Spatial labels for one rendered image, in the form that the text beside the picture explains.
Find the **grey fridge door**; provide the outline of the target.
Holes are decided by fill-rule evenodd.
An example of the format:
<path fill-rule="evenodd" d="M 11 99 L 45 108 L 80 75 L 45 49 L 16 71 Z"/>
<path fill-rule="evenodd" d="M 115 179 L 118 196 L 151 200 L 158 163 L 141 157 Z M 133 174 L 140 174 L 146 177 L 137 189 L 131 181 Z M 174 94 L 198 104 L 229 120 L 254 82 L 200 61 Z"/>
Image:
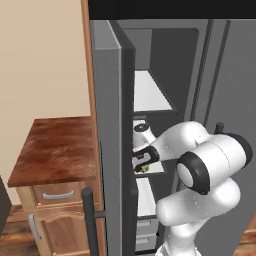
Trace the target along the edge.
<path fill-rule="evenodd" d="M 237 207 L 209 220 L 198 232 L 196 246 L 203 256 L 233 256 L 256 211 L 256 20 L 233 20 L 207 118 L 212 132 L 218 122 L 224 131 L 244 137 L 252 161 L 233 176 L 241 190 Z"/>

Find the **grey freezer door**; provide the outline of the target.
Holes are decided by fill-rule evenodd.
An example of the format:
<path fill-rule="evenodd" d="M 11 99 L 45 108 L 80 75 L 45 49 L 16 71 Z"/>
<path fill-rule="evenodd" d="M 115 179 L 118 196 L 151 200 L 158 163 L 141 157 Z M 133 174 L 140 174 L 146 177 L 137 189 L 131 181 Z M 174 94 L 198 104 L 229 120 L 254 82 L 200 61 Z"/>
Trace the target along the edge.
<path fill-rule="evenodd" d="M 135 47 L 118 22 L 93 20 L 92 54 L 108 256 L 135 256 L 132 168 Z"/>

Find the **dark grey appliance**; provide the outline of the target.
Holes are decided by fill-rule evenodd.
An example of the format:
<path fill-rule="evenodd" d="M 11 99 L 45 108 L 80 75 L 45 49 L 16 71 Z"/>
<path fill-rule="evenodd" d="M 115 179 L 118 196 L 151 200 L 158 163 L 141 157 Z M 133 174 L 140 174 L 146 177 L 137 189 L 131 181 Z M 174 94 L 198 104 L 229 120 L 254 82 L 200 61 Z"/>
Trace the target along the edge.
<path fill-rule="evenodd" d="M 0 236 L 2 235 L 11 207 L 12 203 L 0 176 Z"/>

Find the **grey freezer drawer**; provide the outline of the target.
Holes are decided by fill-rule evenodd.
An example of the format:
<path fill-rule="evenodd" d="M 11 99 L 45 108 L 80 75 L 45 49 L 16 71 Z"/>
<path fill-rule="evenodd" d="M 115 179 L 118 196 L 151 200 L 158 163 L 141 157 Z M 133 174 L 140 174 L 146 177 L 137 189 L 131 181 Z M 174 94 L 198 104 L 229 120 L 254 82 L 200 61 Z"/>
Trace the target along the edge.
<path fill-rule="evenodd" d="M 137 222 L 137 234 L 151 234 L 155 233 L 158 229 L 157 219 L 144 219 Z"/>
<path fill-rule="evenodd" d="M 139 235 L 136 237 L 136 250 L 143 251 L 154 249 L 156 246 L 156 240 L 157 235 L 155 233 Z"/>

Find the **wooden cupboard door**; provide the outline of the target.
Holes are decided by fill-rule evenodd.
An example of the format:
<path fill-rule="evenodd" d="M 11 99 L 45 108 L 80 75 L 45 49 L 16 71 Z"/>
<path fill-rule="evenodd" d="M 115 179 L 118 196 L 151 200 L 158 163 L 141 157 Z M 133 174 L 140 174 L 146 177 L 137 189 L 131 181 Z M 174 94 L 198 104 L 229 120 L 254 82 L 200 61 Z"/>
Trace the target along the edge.
<path fill-rule="evenodd" d="M 36 245 L 40 256 L 90 256 L 81 206 L 29 211 L 41 236 Z"/>

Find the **wooden base cabinet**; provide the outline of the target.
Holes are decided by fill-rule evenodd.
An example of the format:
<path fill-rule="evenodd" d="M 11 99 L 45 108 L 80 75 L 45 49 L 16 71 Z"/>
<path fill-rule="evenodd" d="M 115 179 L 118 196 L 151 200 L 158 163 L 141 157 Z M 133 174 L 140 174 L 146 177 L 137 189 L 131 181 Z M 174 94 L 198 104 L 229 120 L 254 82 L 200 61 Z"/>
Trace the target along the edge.
<path fill-rule="evenodd" d="M 95 180 L 91 118 L 46 118 L 33 122 L 8 186 L 17 191 L 28 218 L 29 211 L 58 207 L 81 206 L 84 213 L 82 196 L 78 203 L 38 204 L 35 185 L 81 182 L 83 188 L 92 188 L 96 209 Z"/>

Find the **grey fridge body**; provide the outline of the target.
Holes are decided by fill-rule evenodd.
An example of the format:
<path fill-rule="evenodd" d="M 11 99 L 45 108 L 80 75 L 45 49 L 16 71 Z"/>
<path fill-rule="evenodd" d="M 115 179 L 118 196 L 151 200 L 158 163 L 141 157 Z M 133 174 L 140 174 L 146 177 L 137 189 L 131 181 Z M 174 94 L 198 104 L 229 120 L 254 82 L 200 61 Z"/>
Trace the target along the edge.
<path fill-rule="evenodd" d="M 147 70 L 171 110 L 134 110 L 154 133 L 195 120 L 206 127 L 233 20 L 119 20 L 135 47 L 135 72 Z"/>

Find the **wooden drawer front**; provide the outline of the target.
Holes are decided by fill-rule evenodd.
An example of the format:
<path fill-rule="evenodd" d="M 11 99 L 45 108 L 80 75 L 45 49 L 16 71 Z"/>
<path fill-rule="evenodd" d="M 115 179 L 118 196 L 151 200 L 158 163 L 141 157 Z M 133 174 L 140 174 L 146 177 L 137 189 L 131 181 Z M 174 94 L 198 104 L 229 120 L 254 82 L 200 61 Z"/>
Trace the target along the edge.
<path fill-rule="evenodd" d="M 68 182 L 68 183 L 56 183 L 56 184 L 45 184 L 35 185 L 33 191 L 35 194 L 36 202 L 40 205 L 53 205 L 62 203 L 78 203 L 81 201 L 81 189 L 83 185 L 81 182 Z M 42 194 L 48 195 L 64 194 L 74 191 L 74 196 L 60 200 L 44 200 Z"/>

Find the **tall wooden side panel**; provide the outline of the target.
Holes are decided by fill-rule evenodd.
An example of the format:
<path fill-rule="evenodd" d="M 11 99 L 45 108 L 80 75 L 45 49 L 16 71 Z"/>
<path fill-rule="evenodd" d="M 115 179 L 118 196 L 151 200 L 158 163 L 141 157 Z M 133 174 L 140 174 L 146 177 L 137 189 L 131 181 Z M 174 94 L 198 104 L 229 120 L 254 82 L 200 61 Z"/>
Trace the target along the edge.
<path fill-rule="evenodd" d="M 96 117 L 92 45 L 91 45 L 90 19 L 89 19 L 89 4 L 88 4 L 88 0 L 80 0 L 80 2 L 81 2 L 86 72 L 87 72 L 88 93 L 89 93 L 91 124 L 92 124 L 94 163 L 95 163 L 95 173 L 96 173 L 94 192 L 96 193 L 96 200 L 97 200 L 96 209 L 102 211 L 104 209 L 104 207 L 103 207 L 103 198 L 102 198 L 100 154 L 99 154 L 98 127 L 97 127 L 97 117 Z"/>

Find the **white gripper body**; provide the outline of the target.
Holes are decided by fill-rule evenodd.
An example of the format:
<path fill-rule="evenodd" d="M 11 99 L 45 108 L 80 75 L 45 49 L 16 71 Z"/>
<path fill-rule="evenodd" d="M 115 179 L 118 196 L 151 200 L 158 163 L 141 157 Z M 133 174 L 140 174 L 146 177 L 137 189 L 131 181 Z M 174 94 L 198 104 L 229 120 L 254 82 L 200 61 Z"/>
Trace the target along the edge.
<path fill-rule="evenodd" d="M 135 172 L 141 172 L 143 169 L 146 168 L 147 160 L 146 160 L 145 157 L 143 157 L 143 158 L 133 157 L 132 158 L 132 165 L 133 165 L 133 170 Z"/>

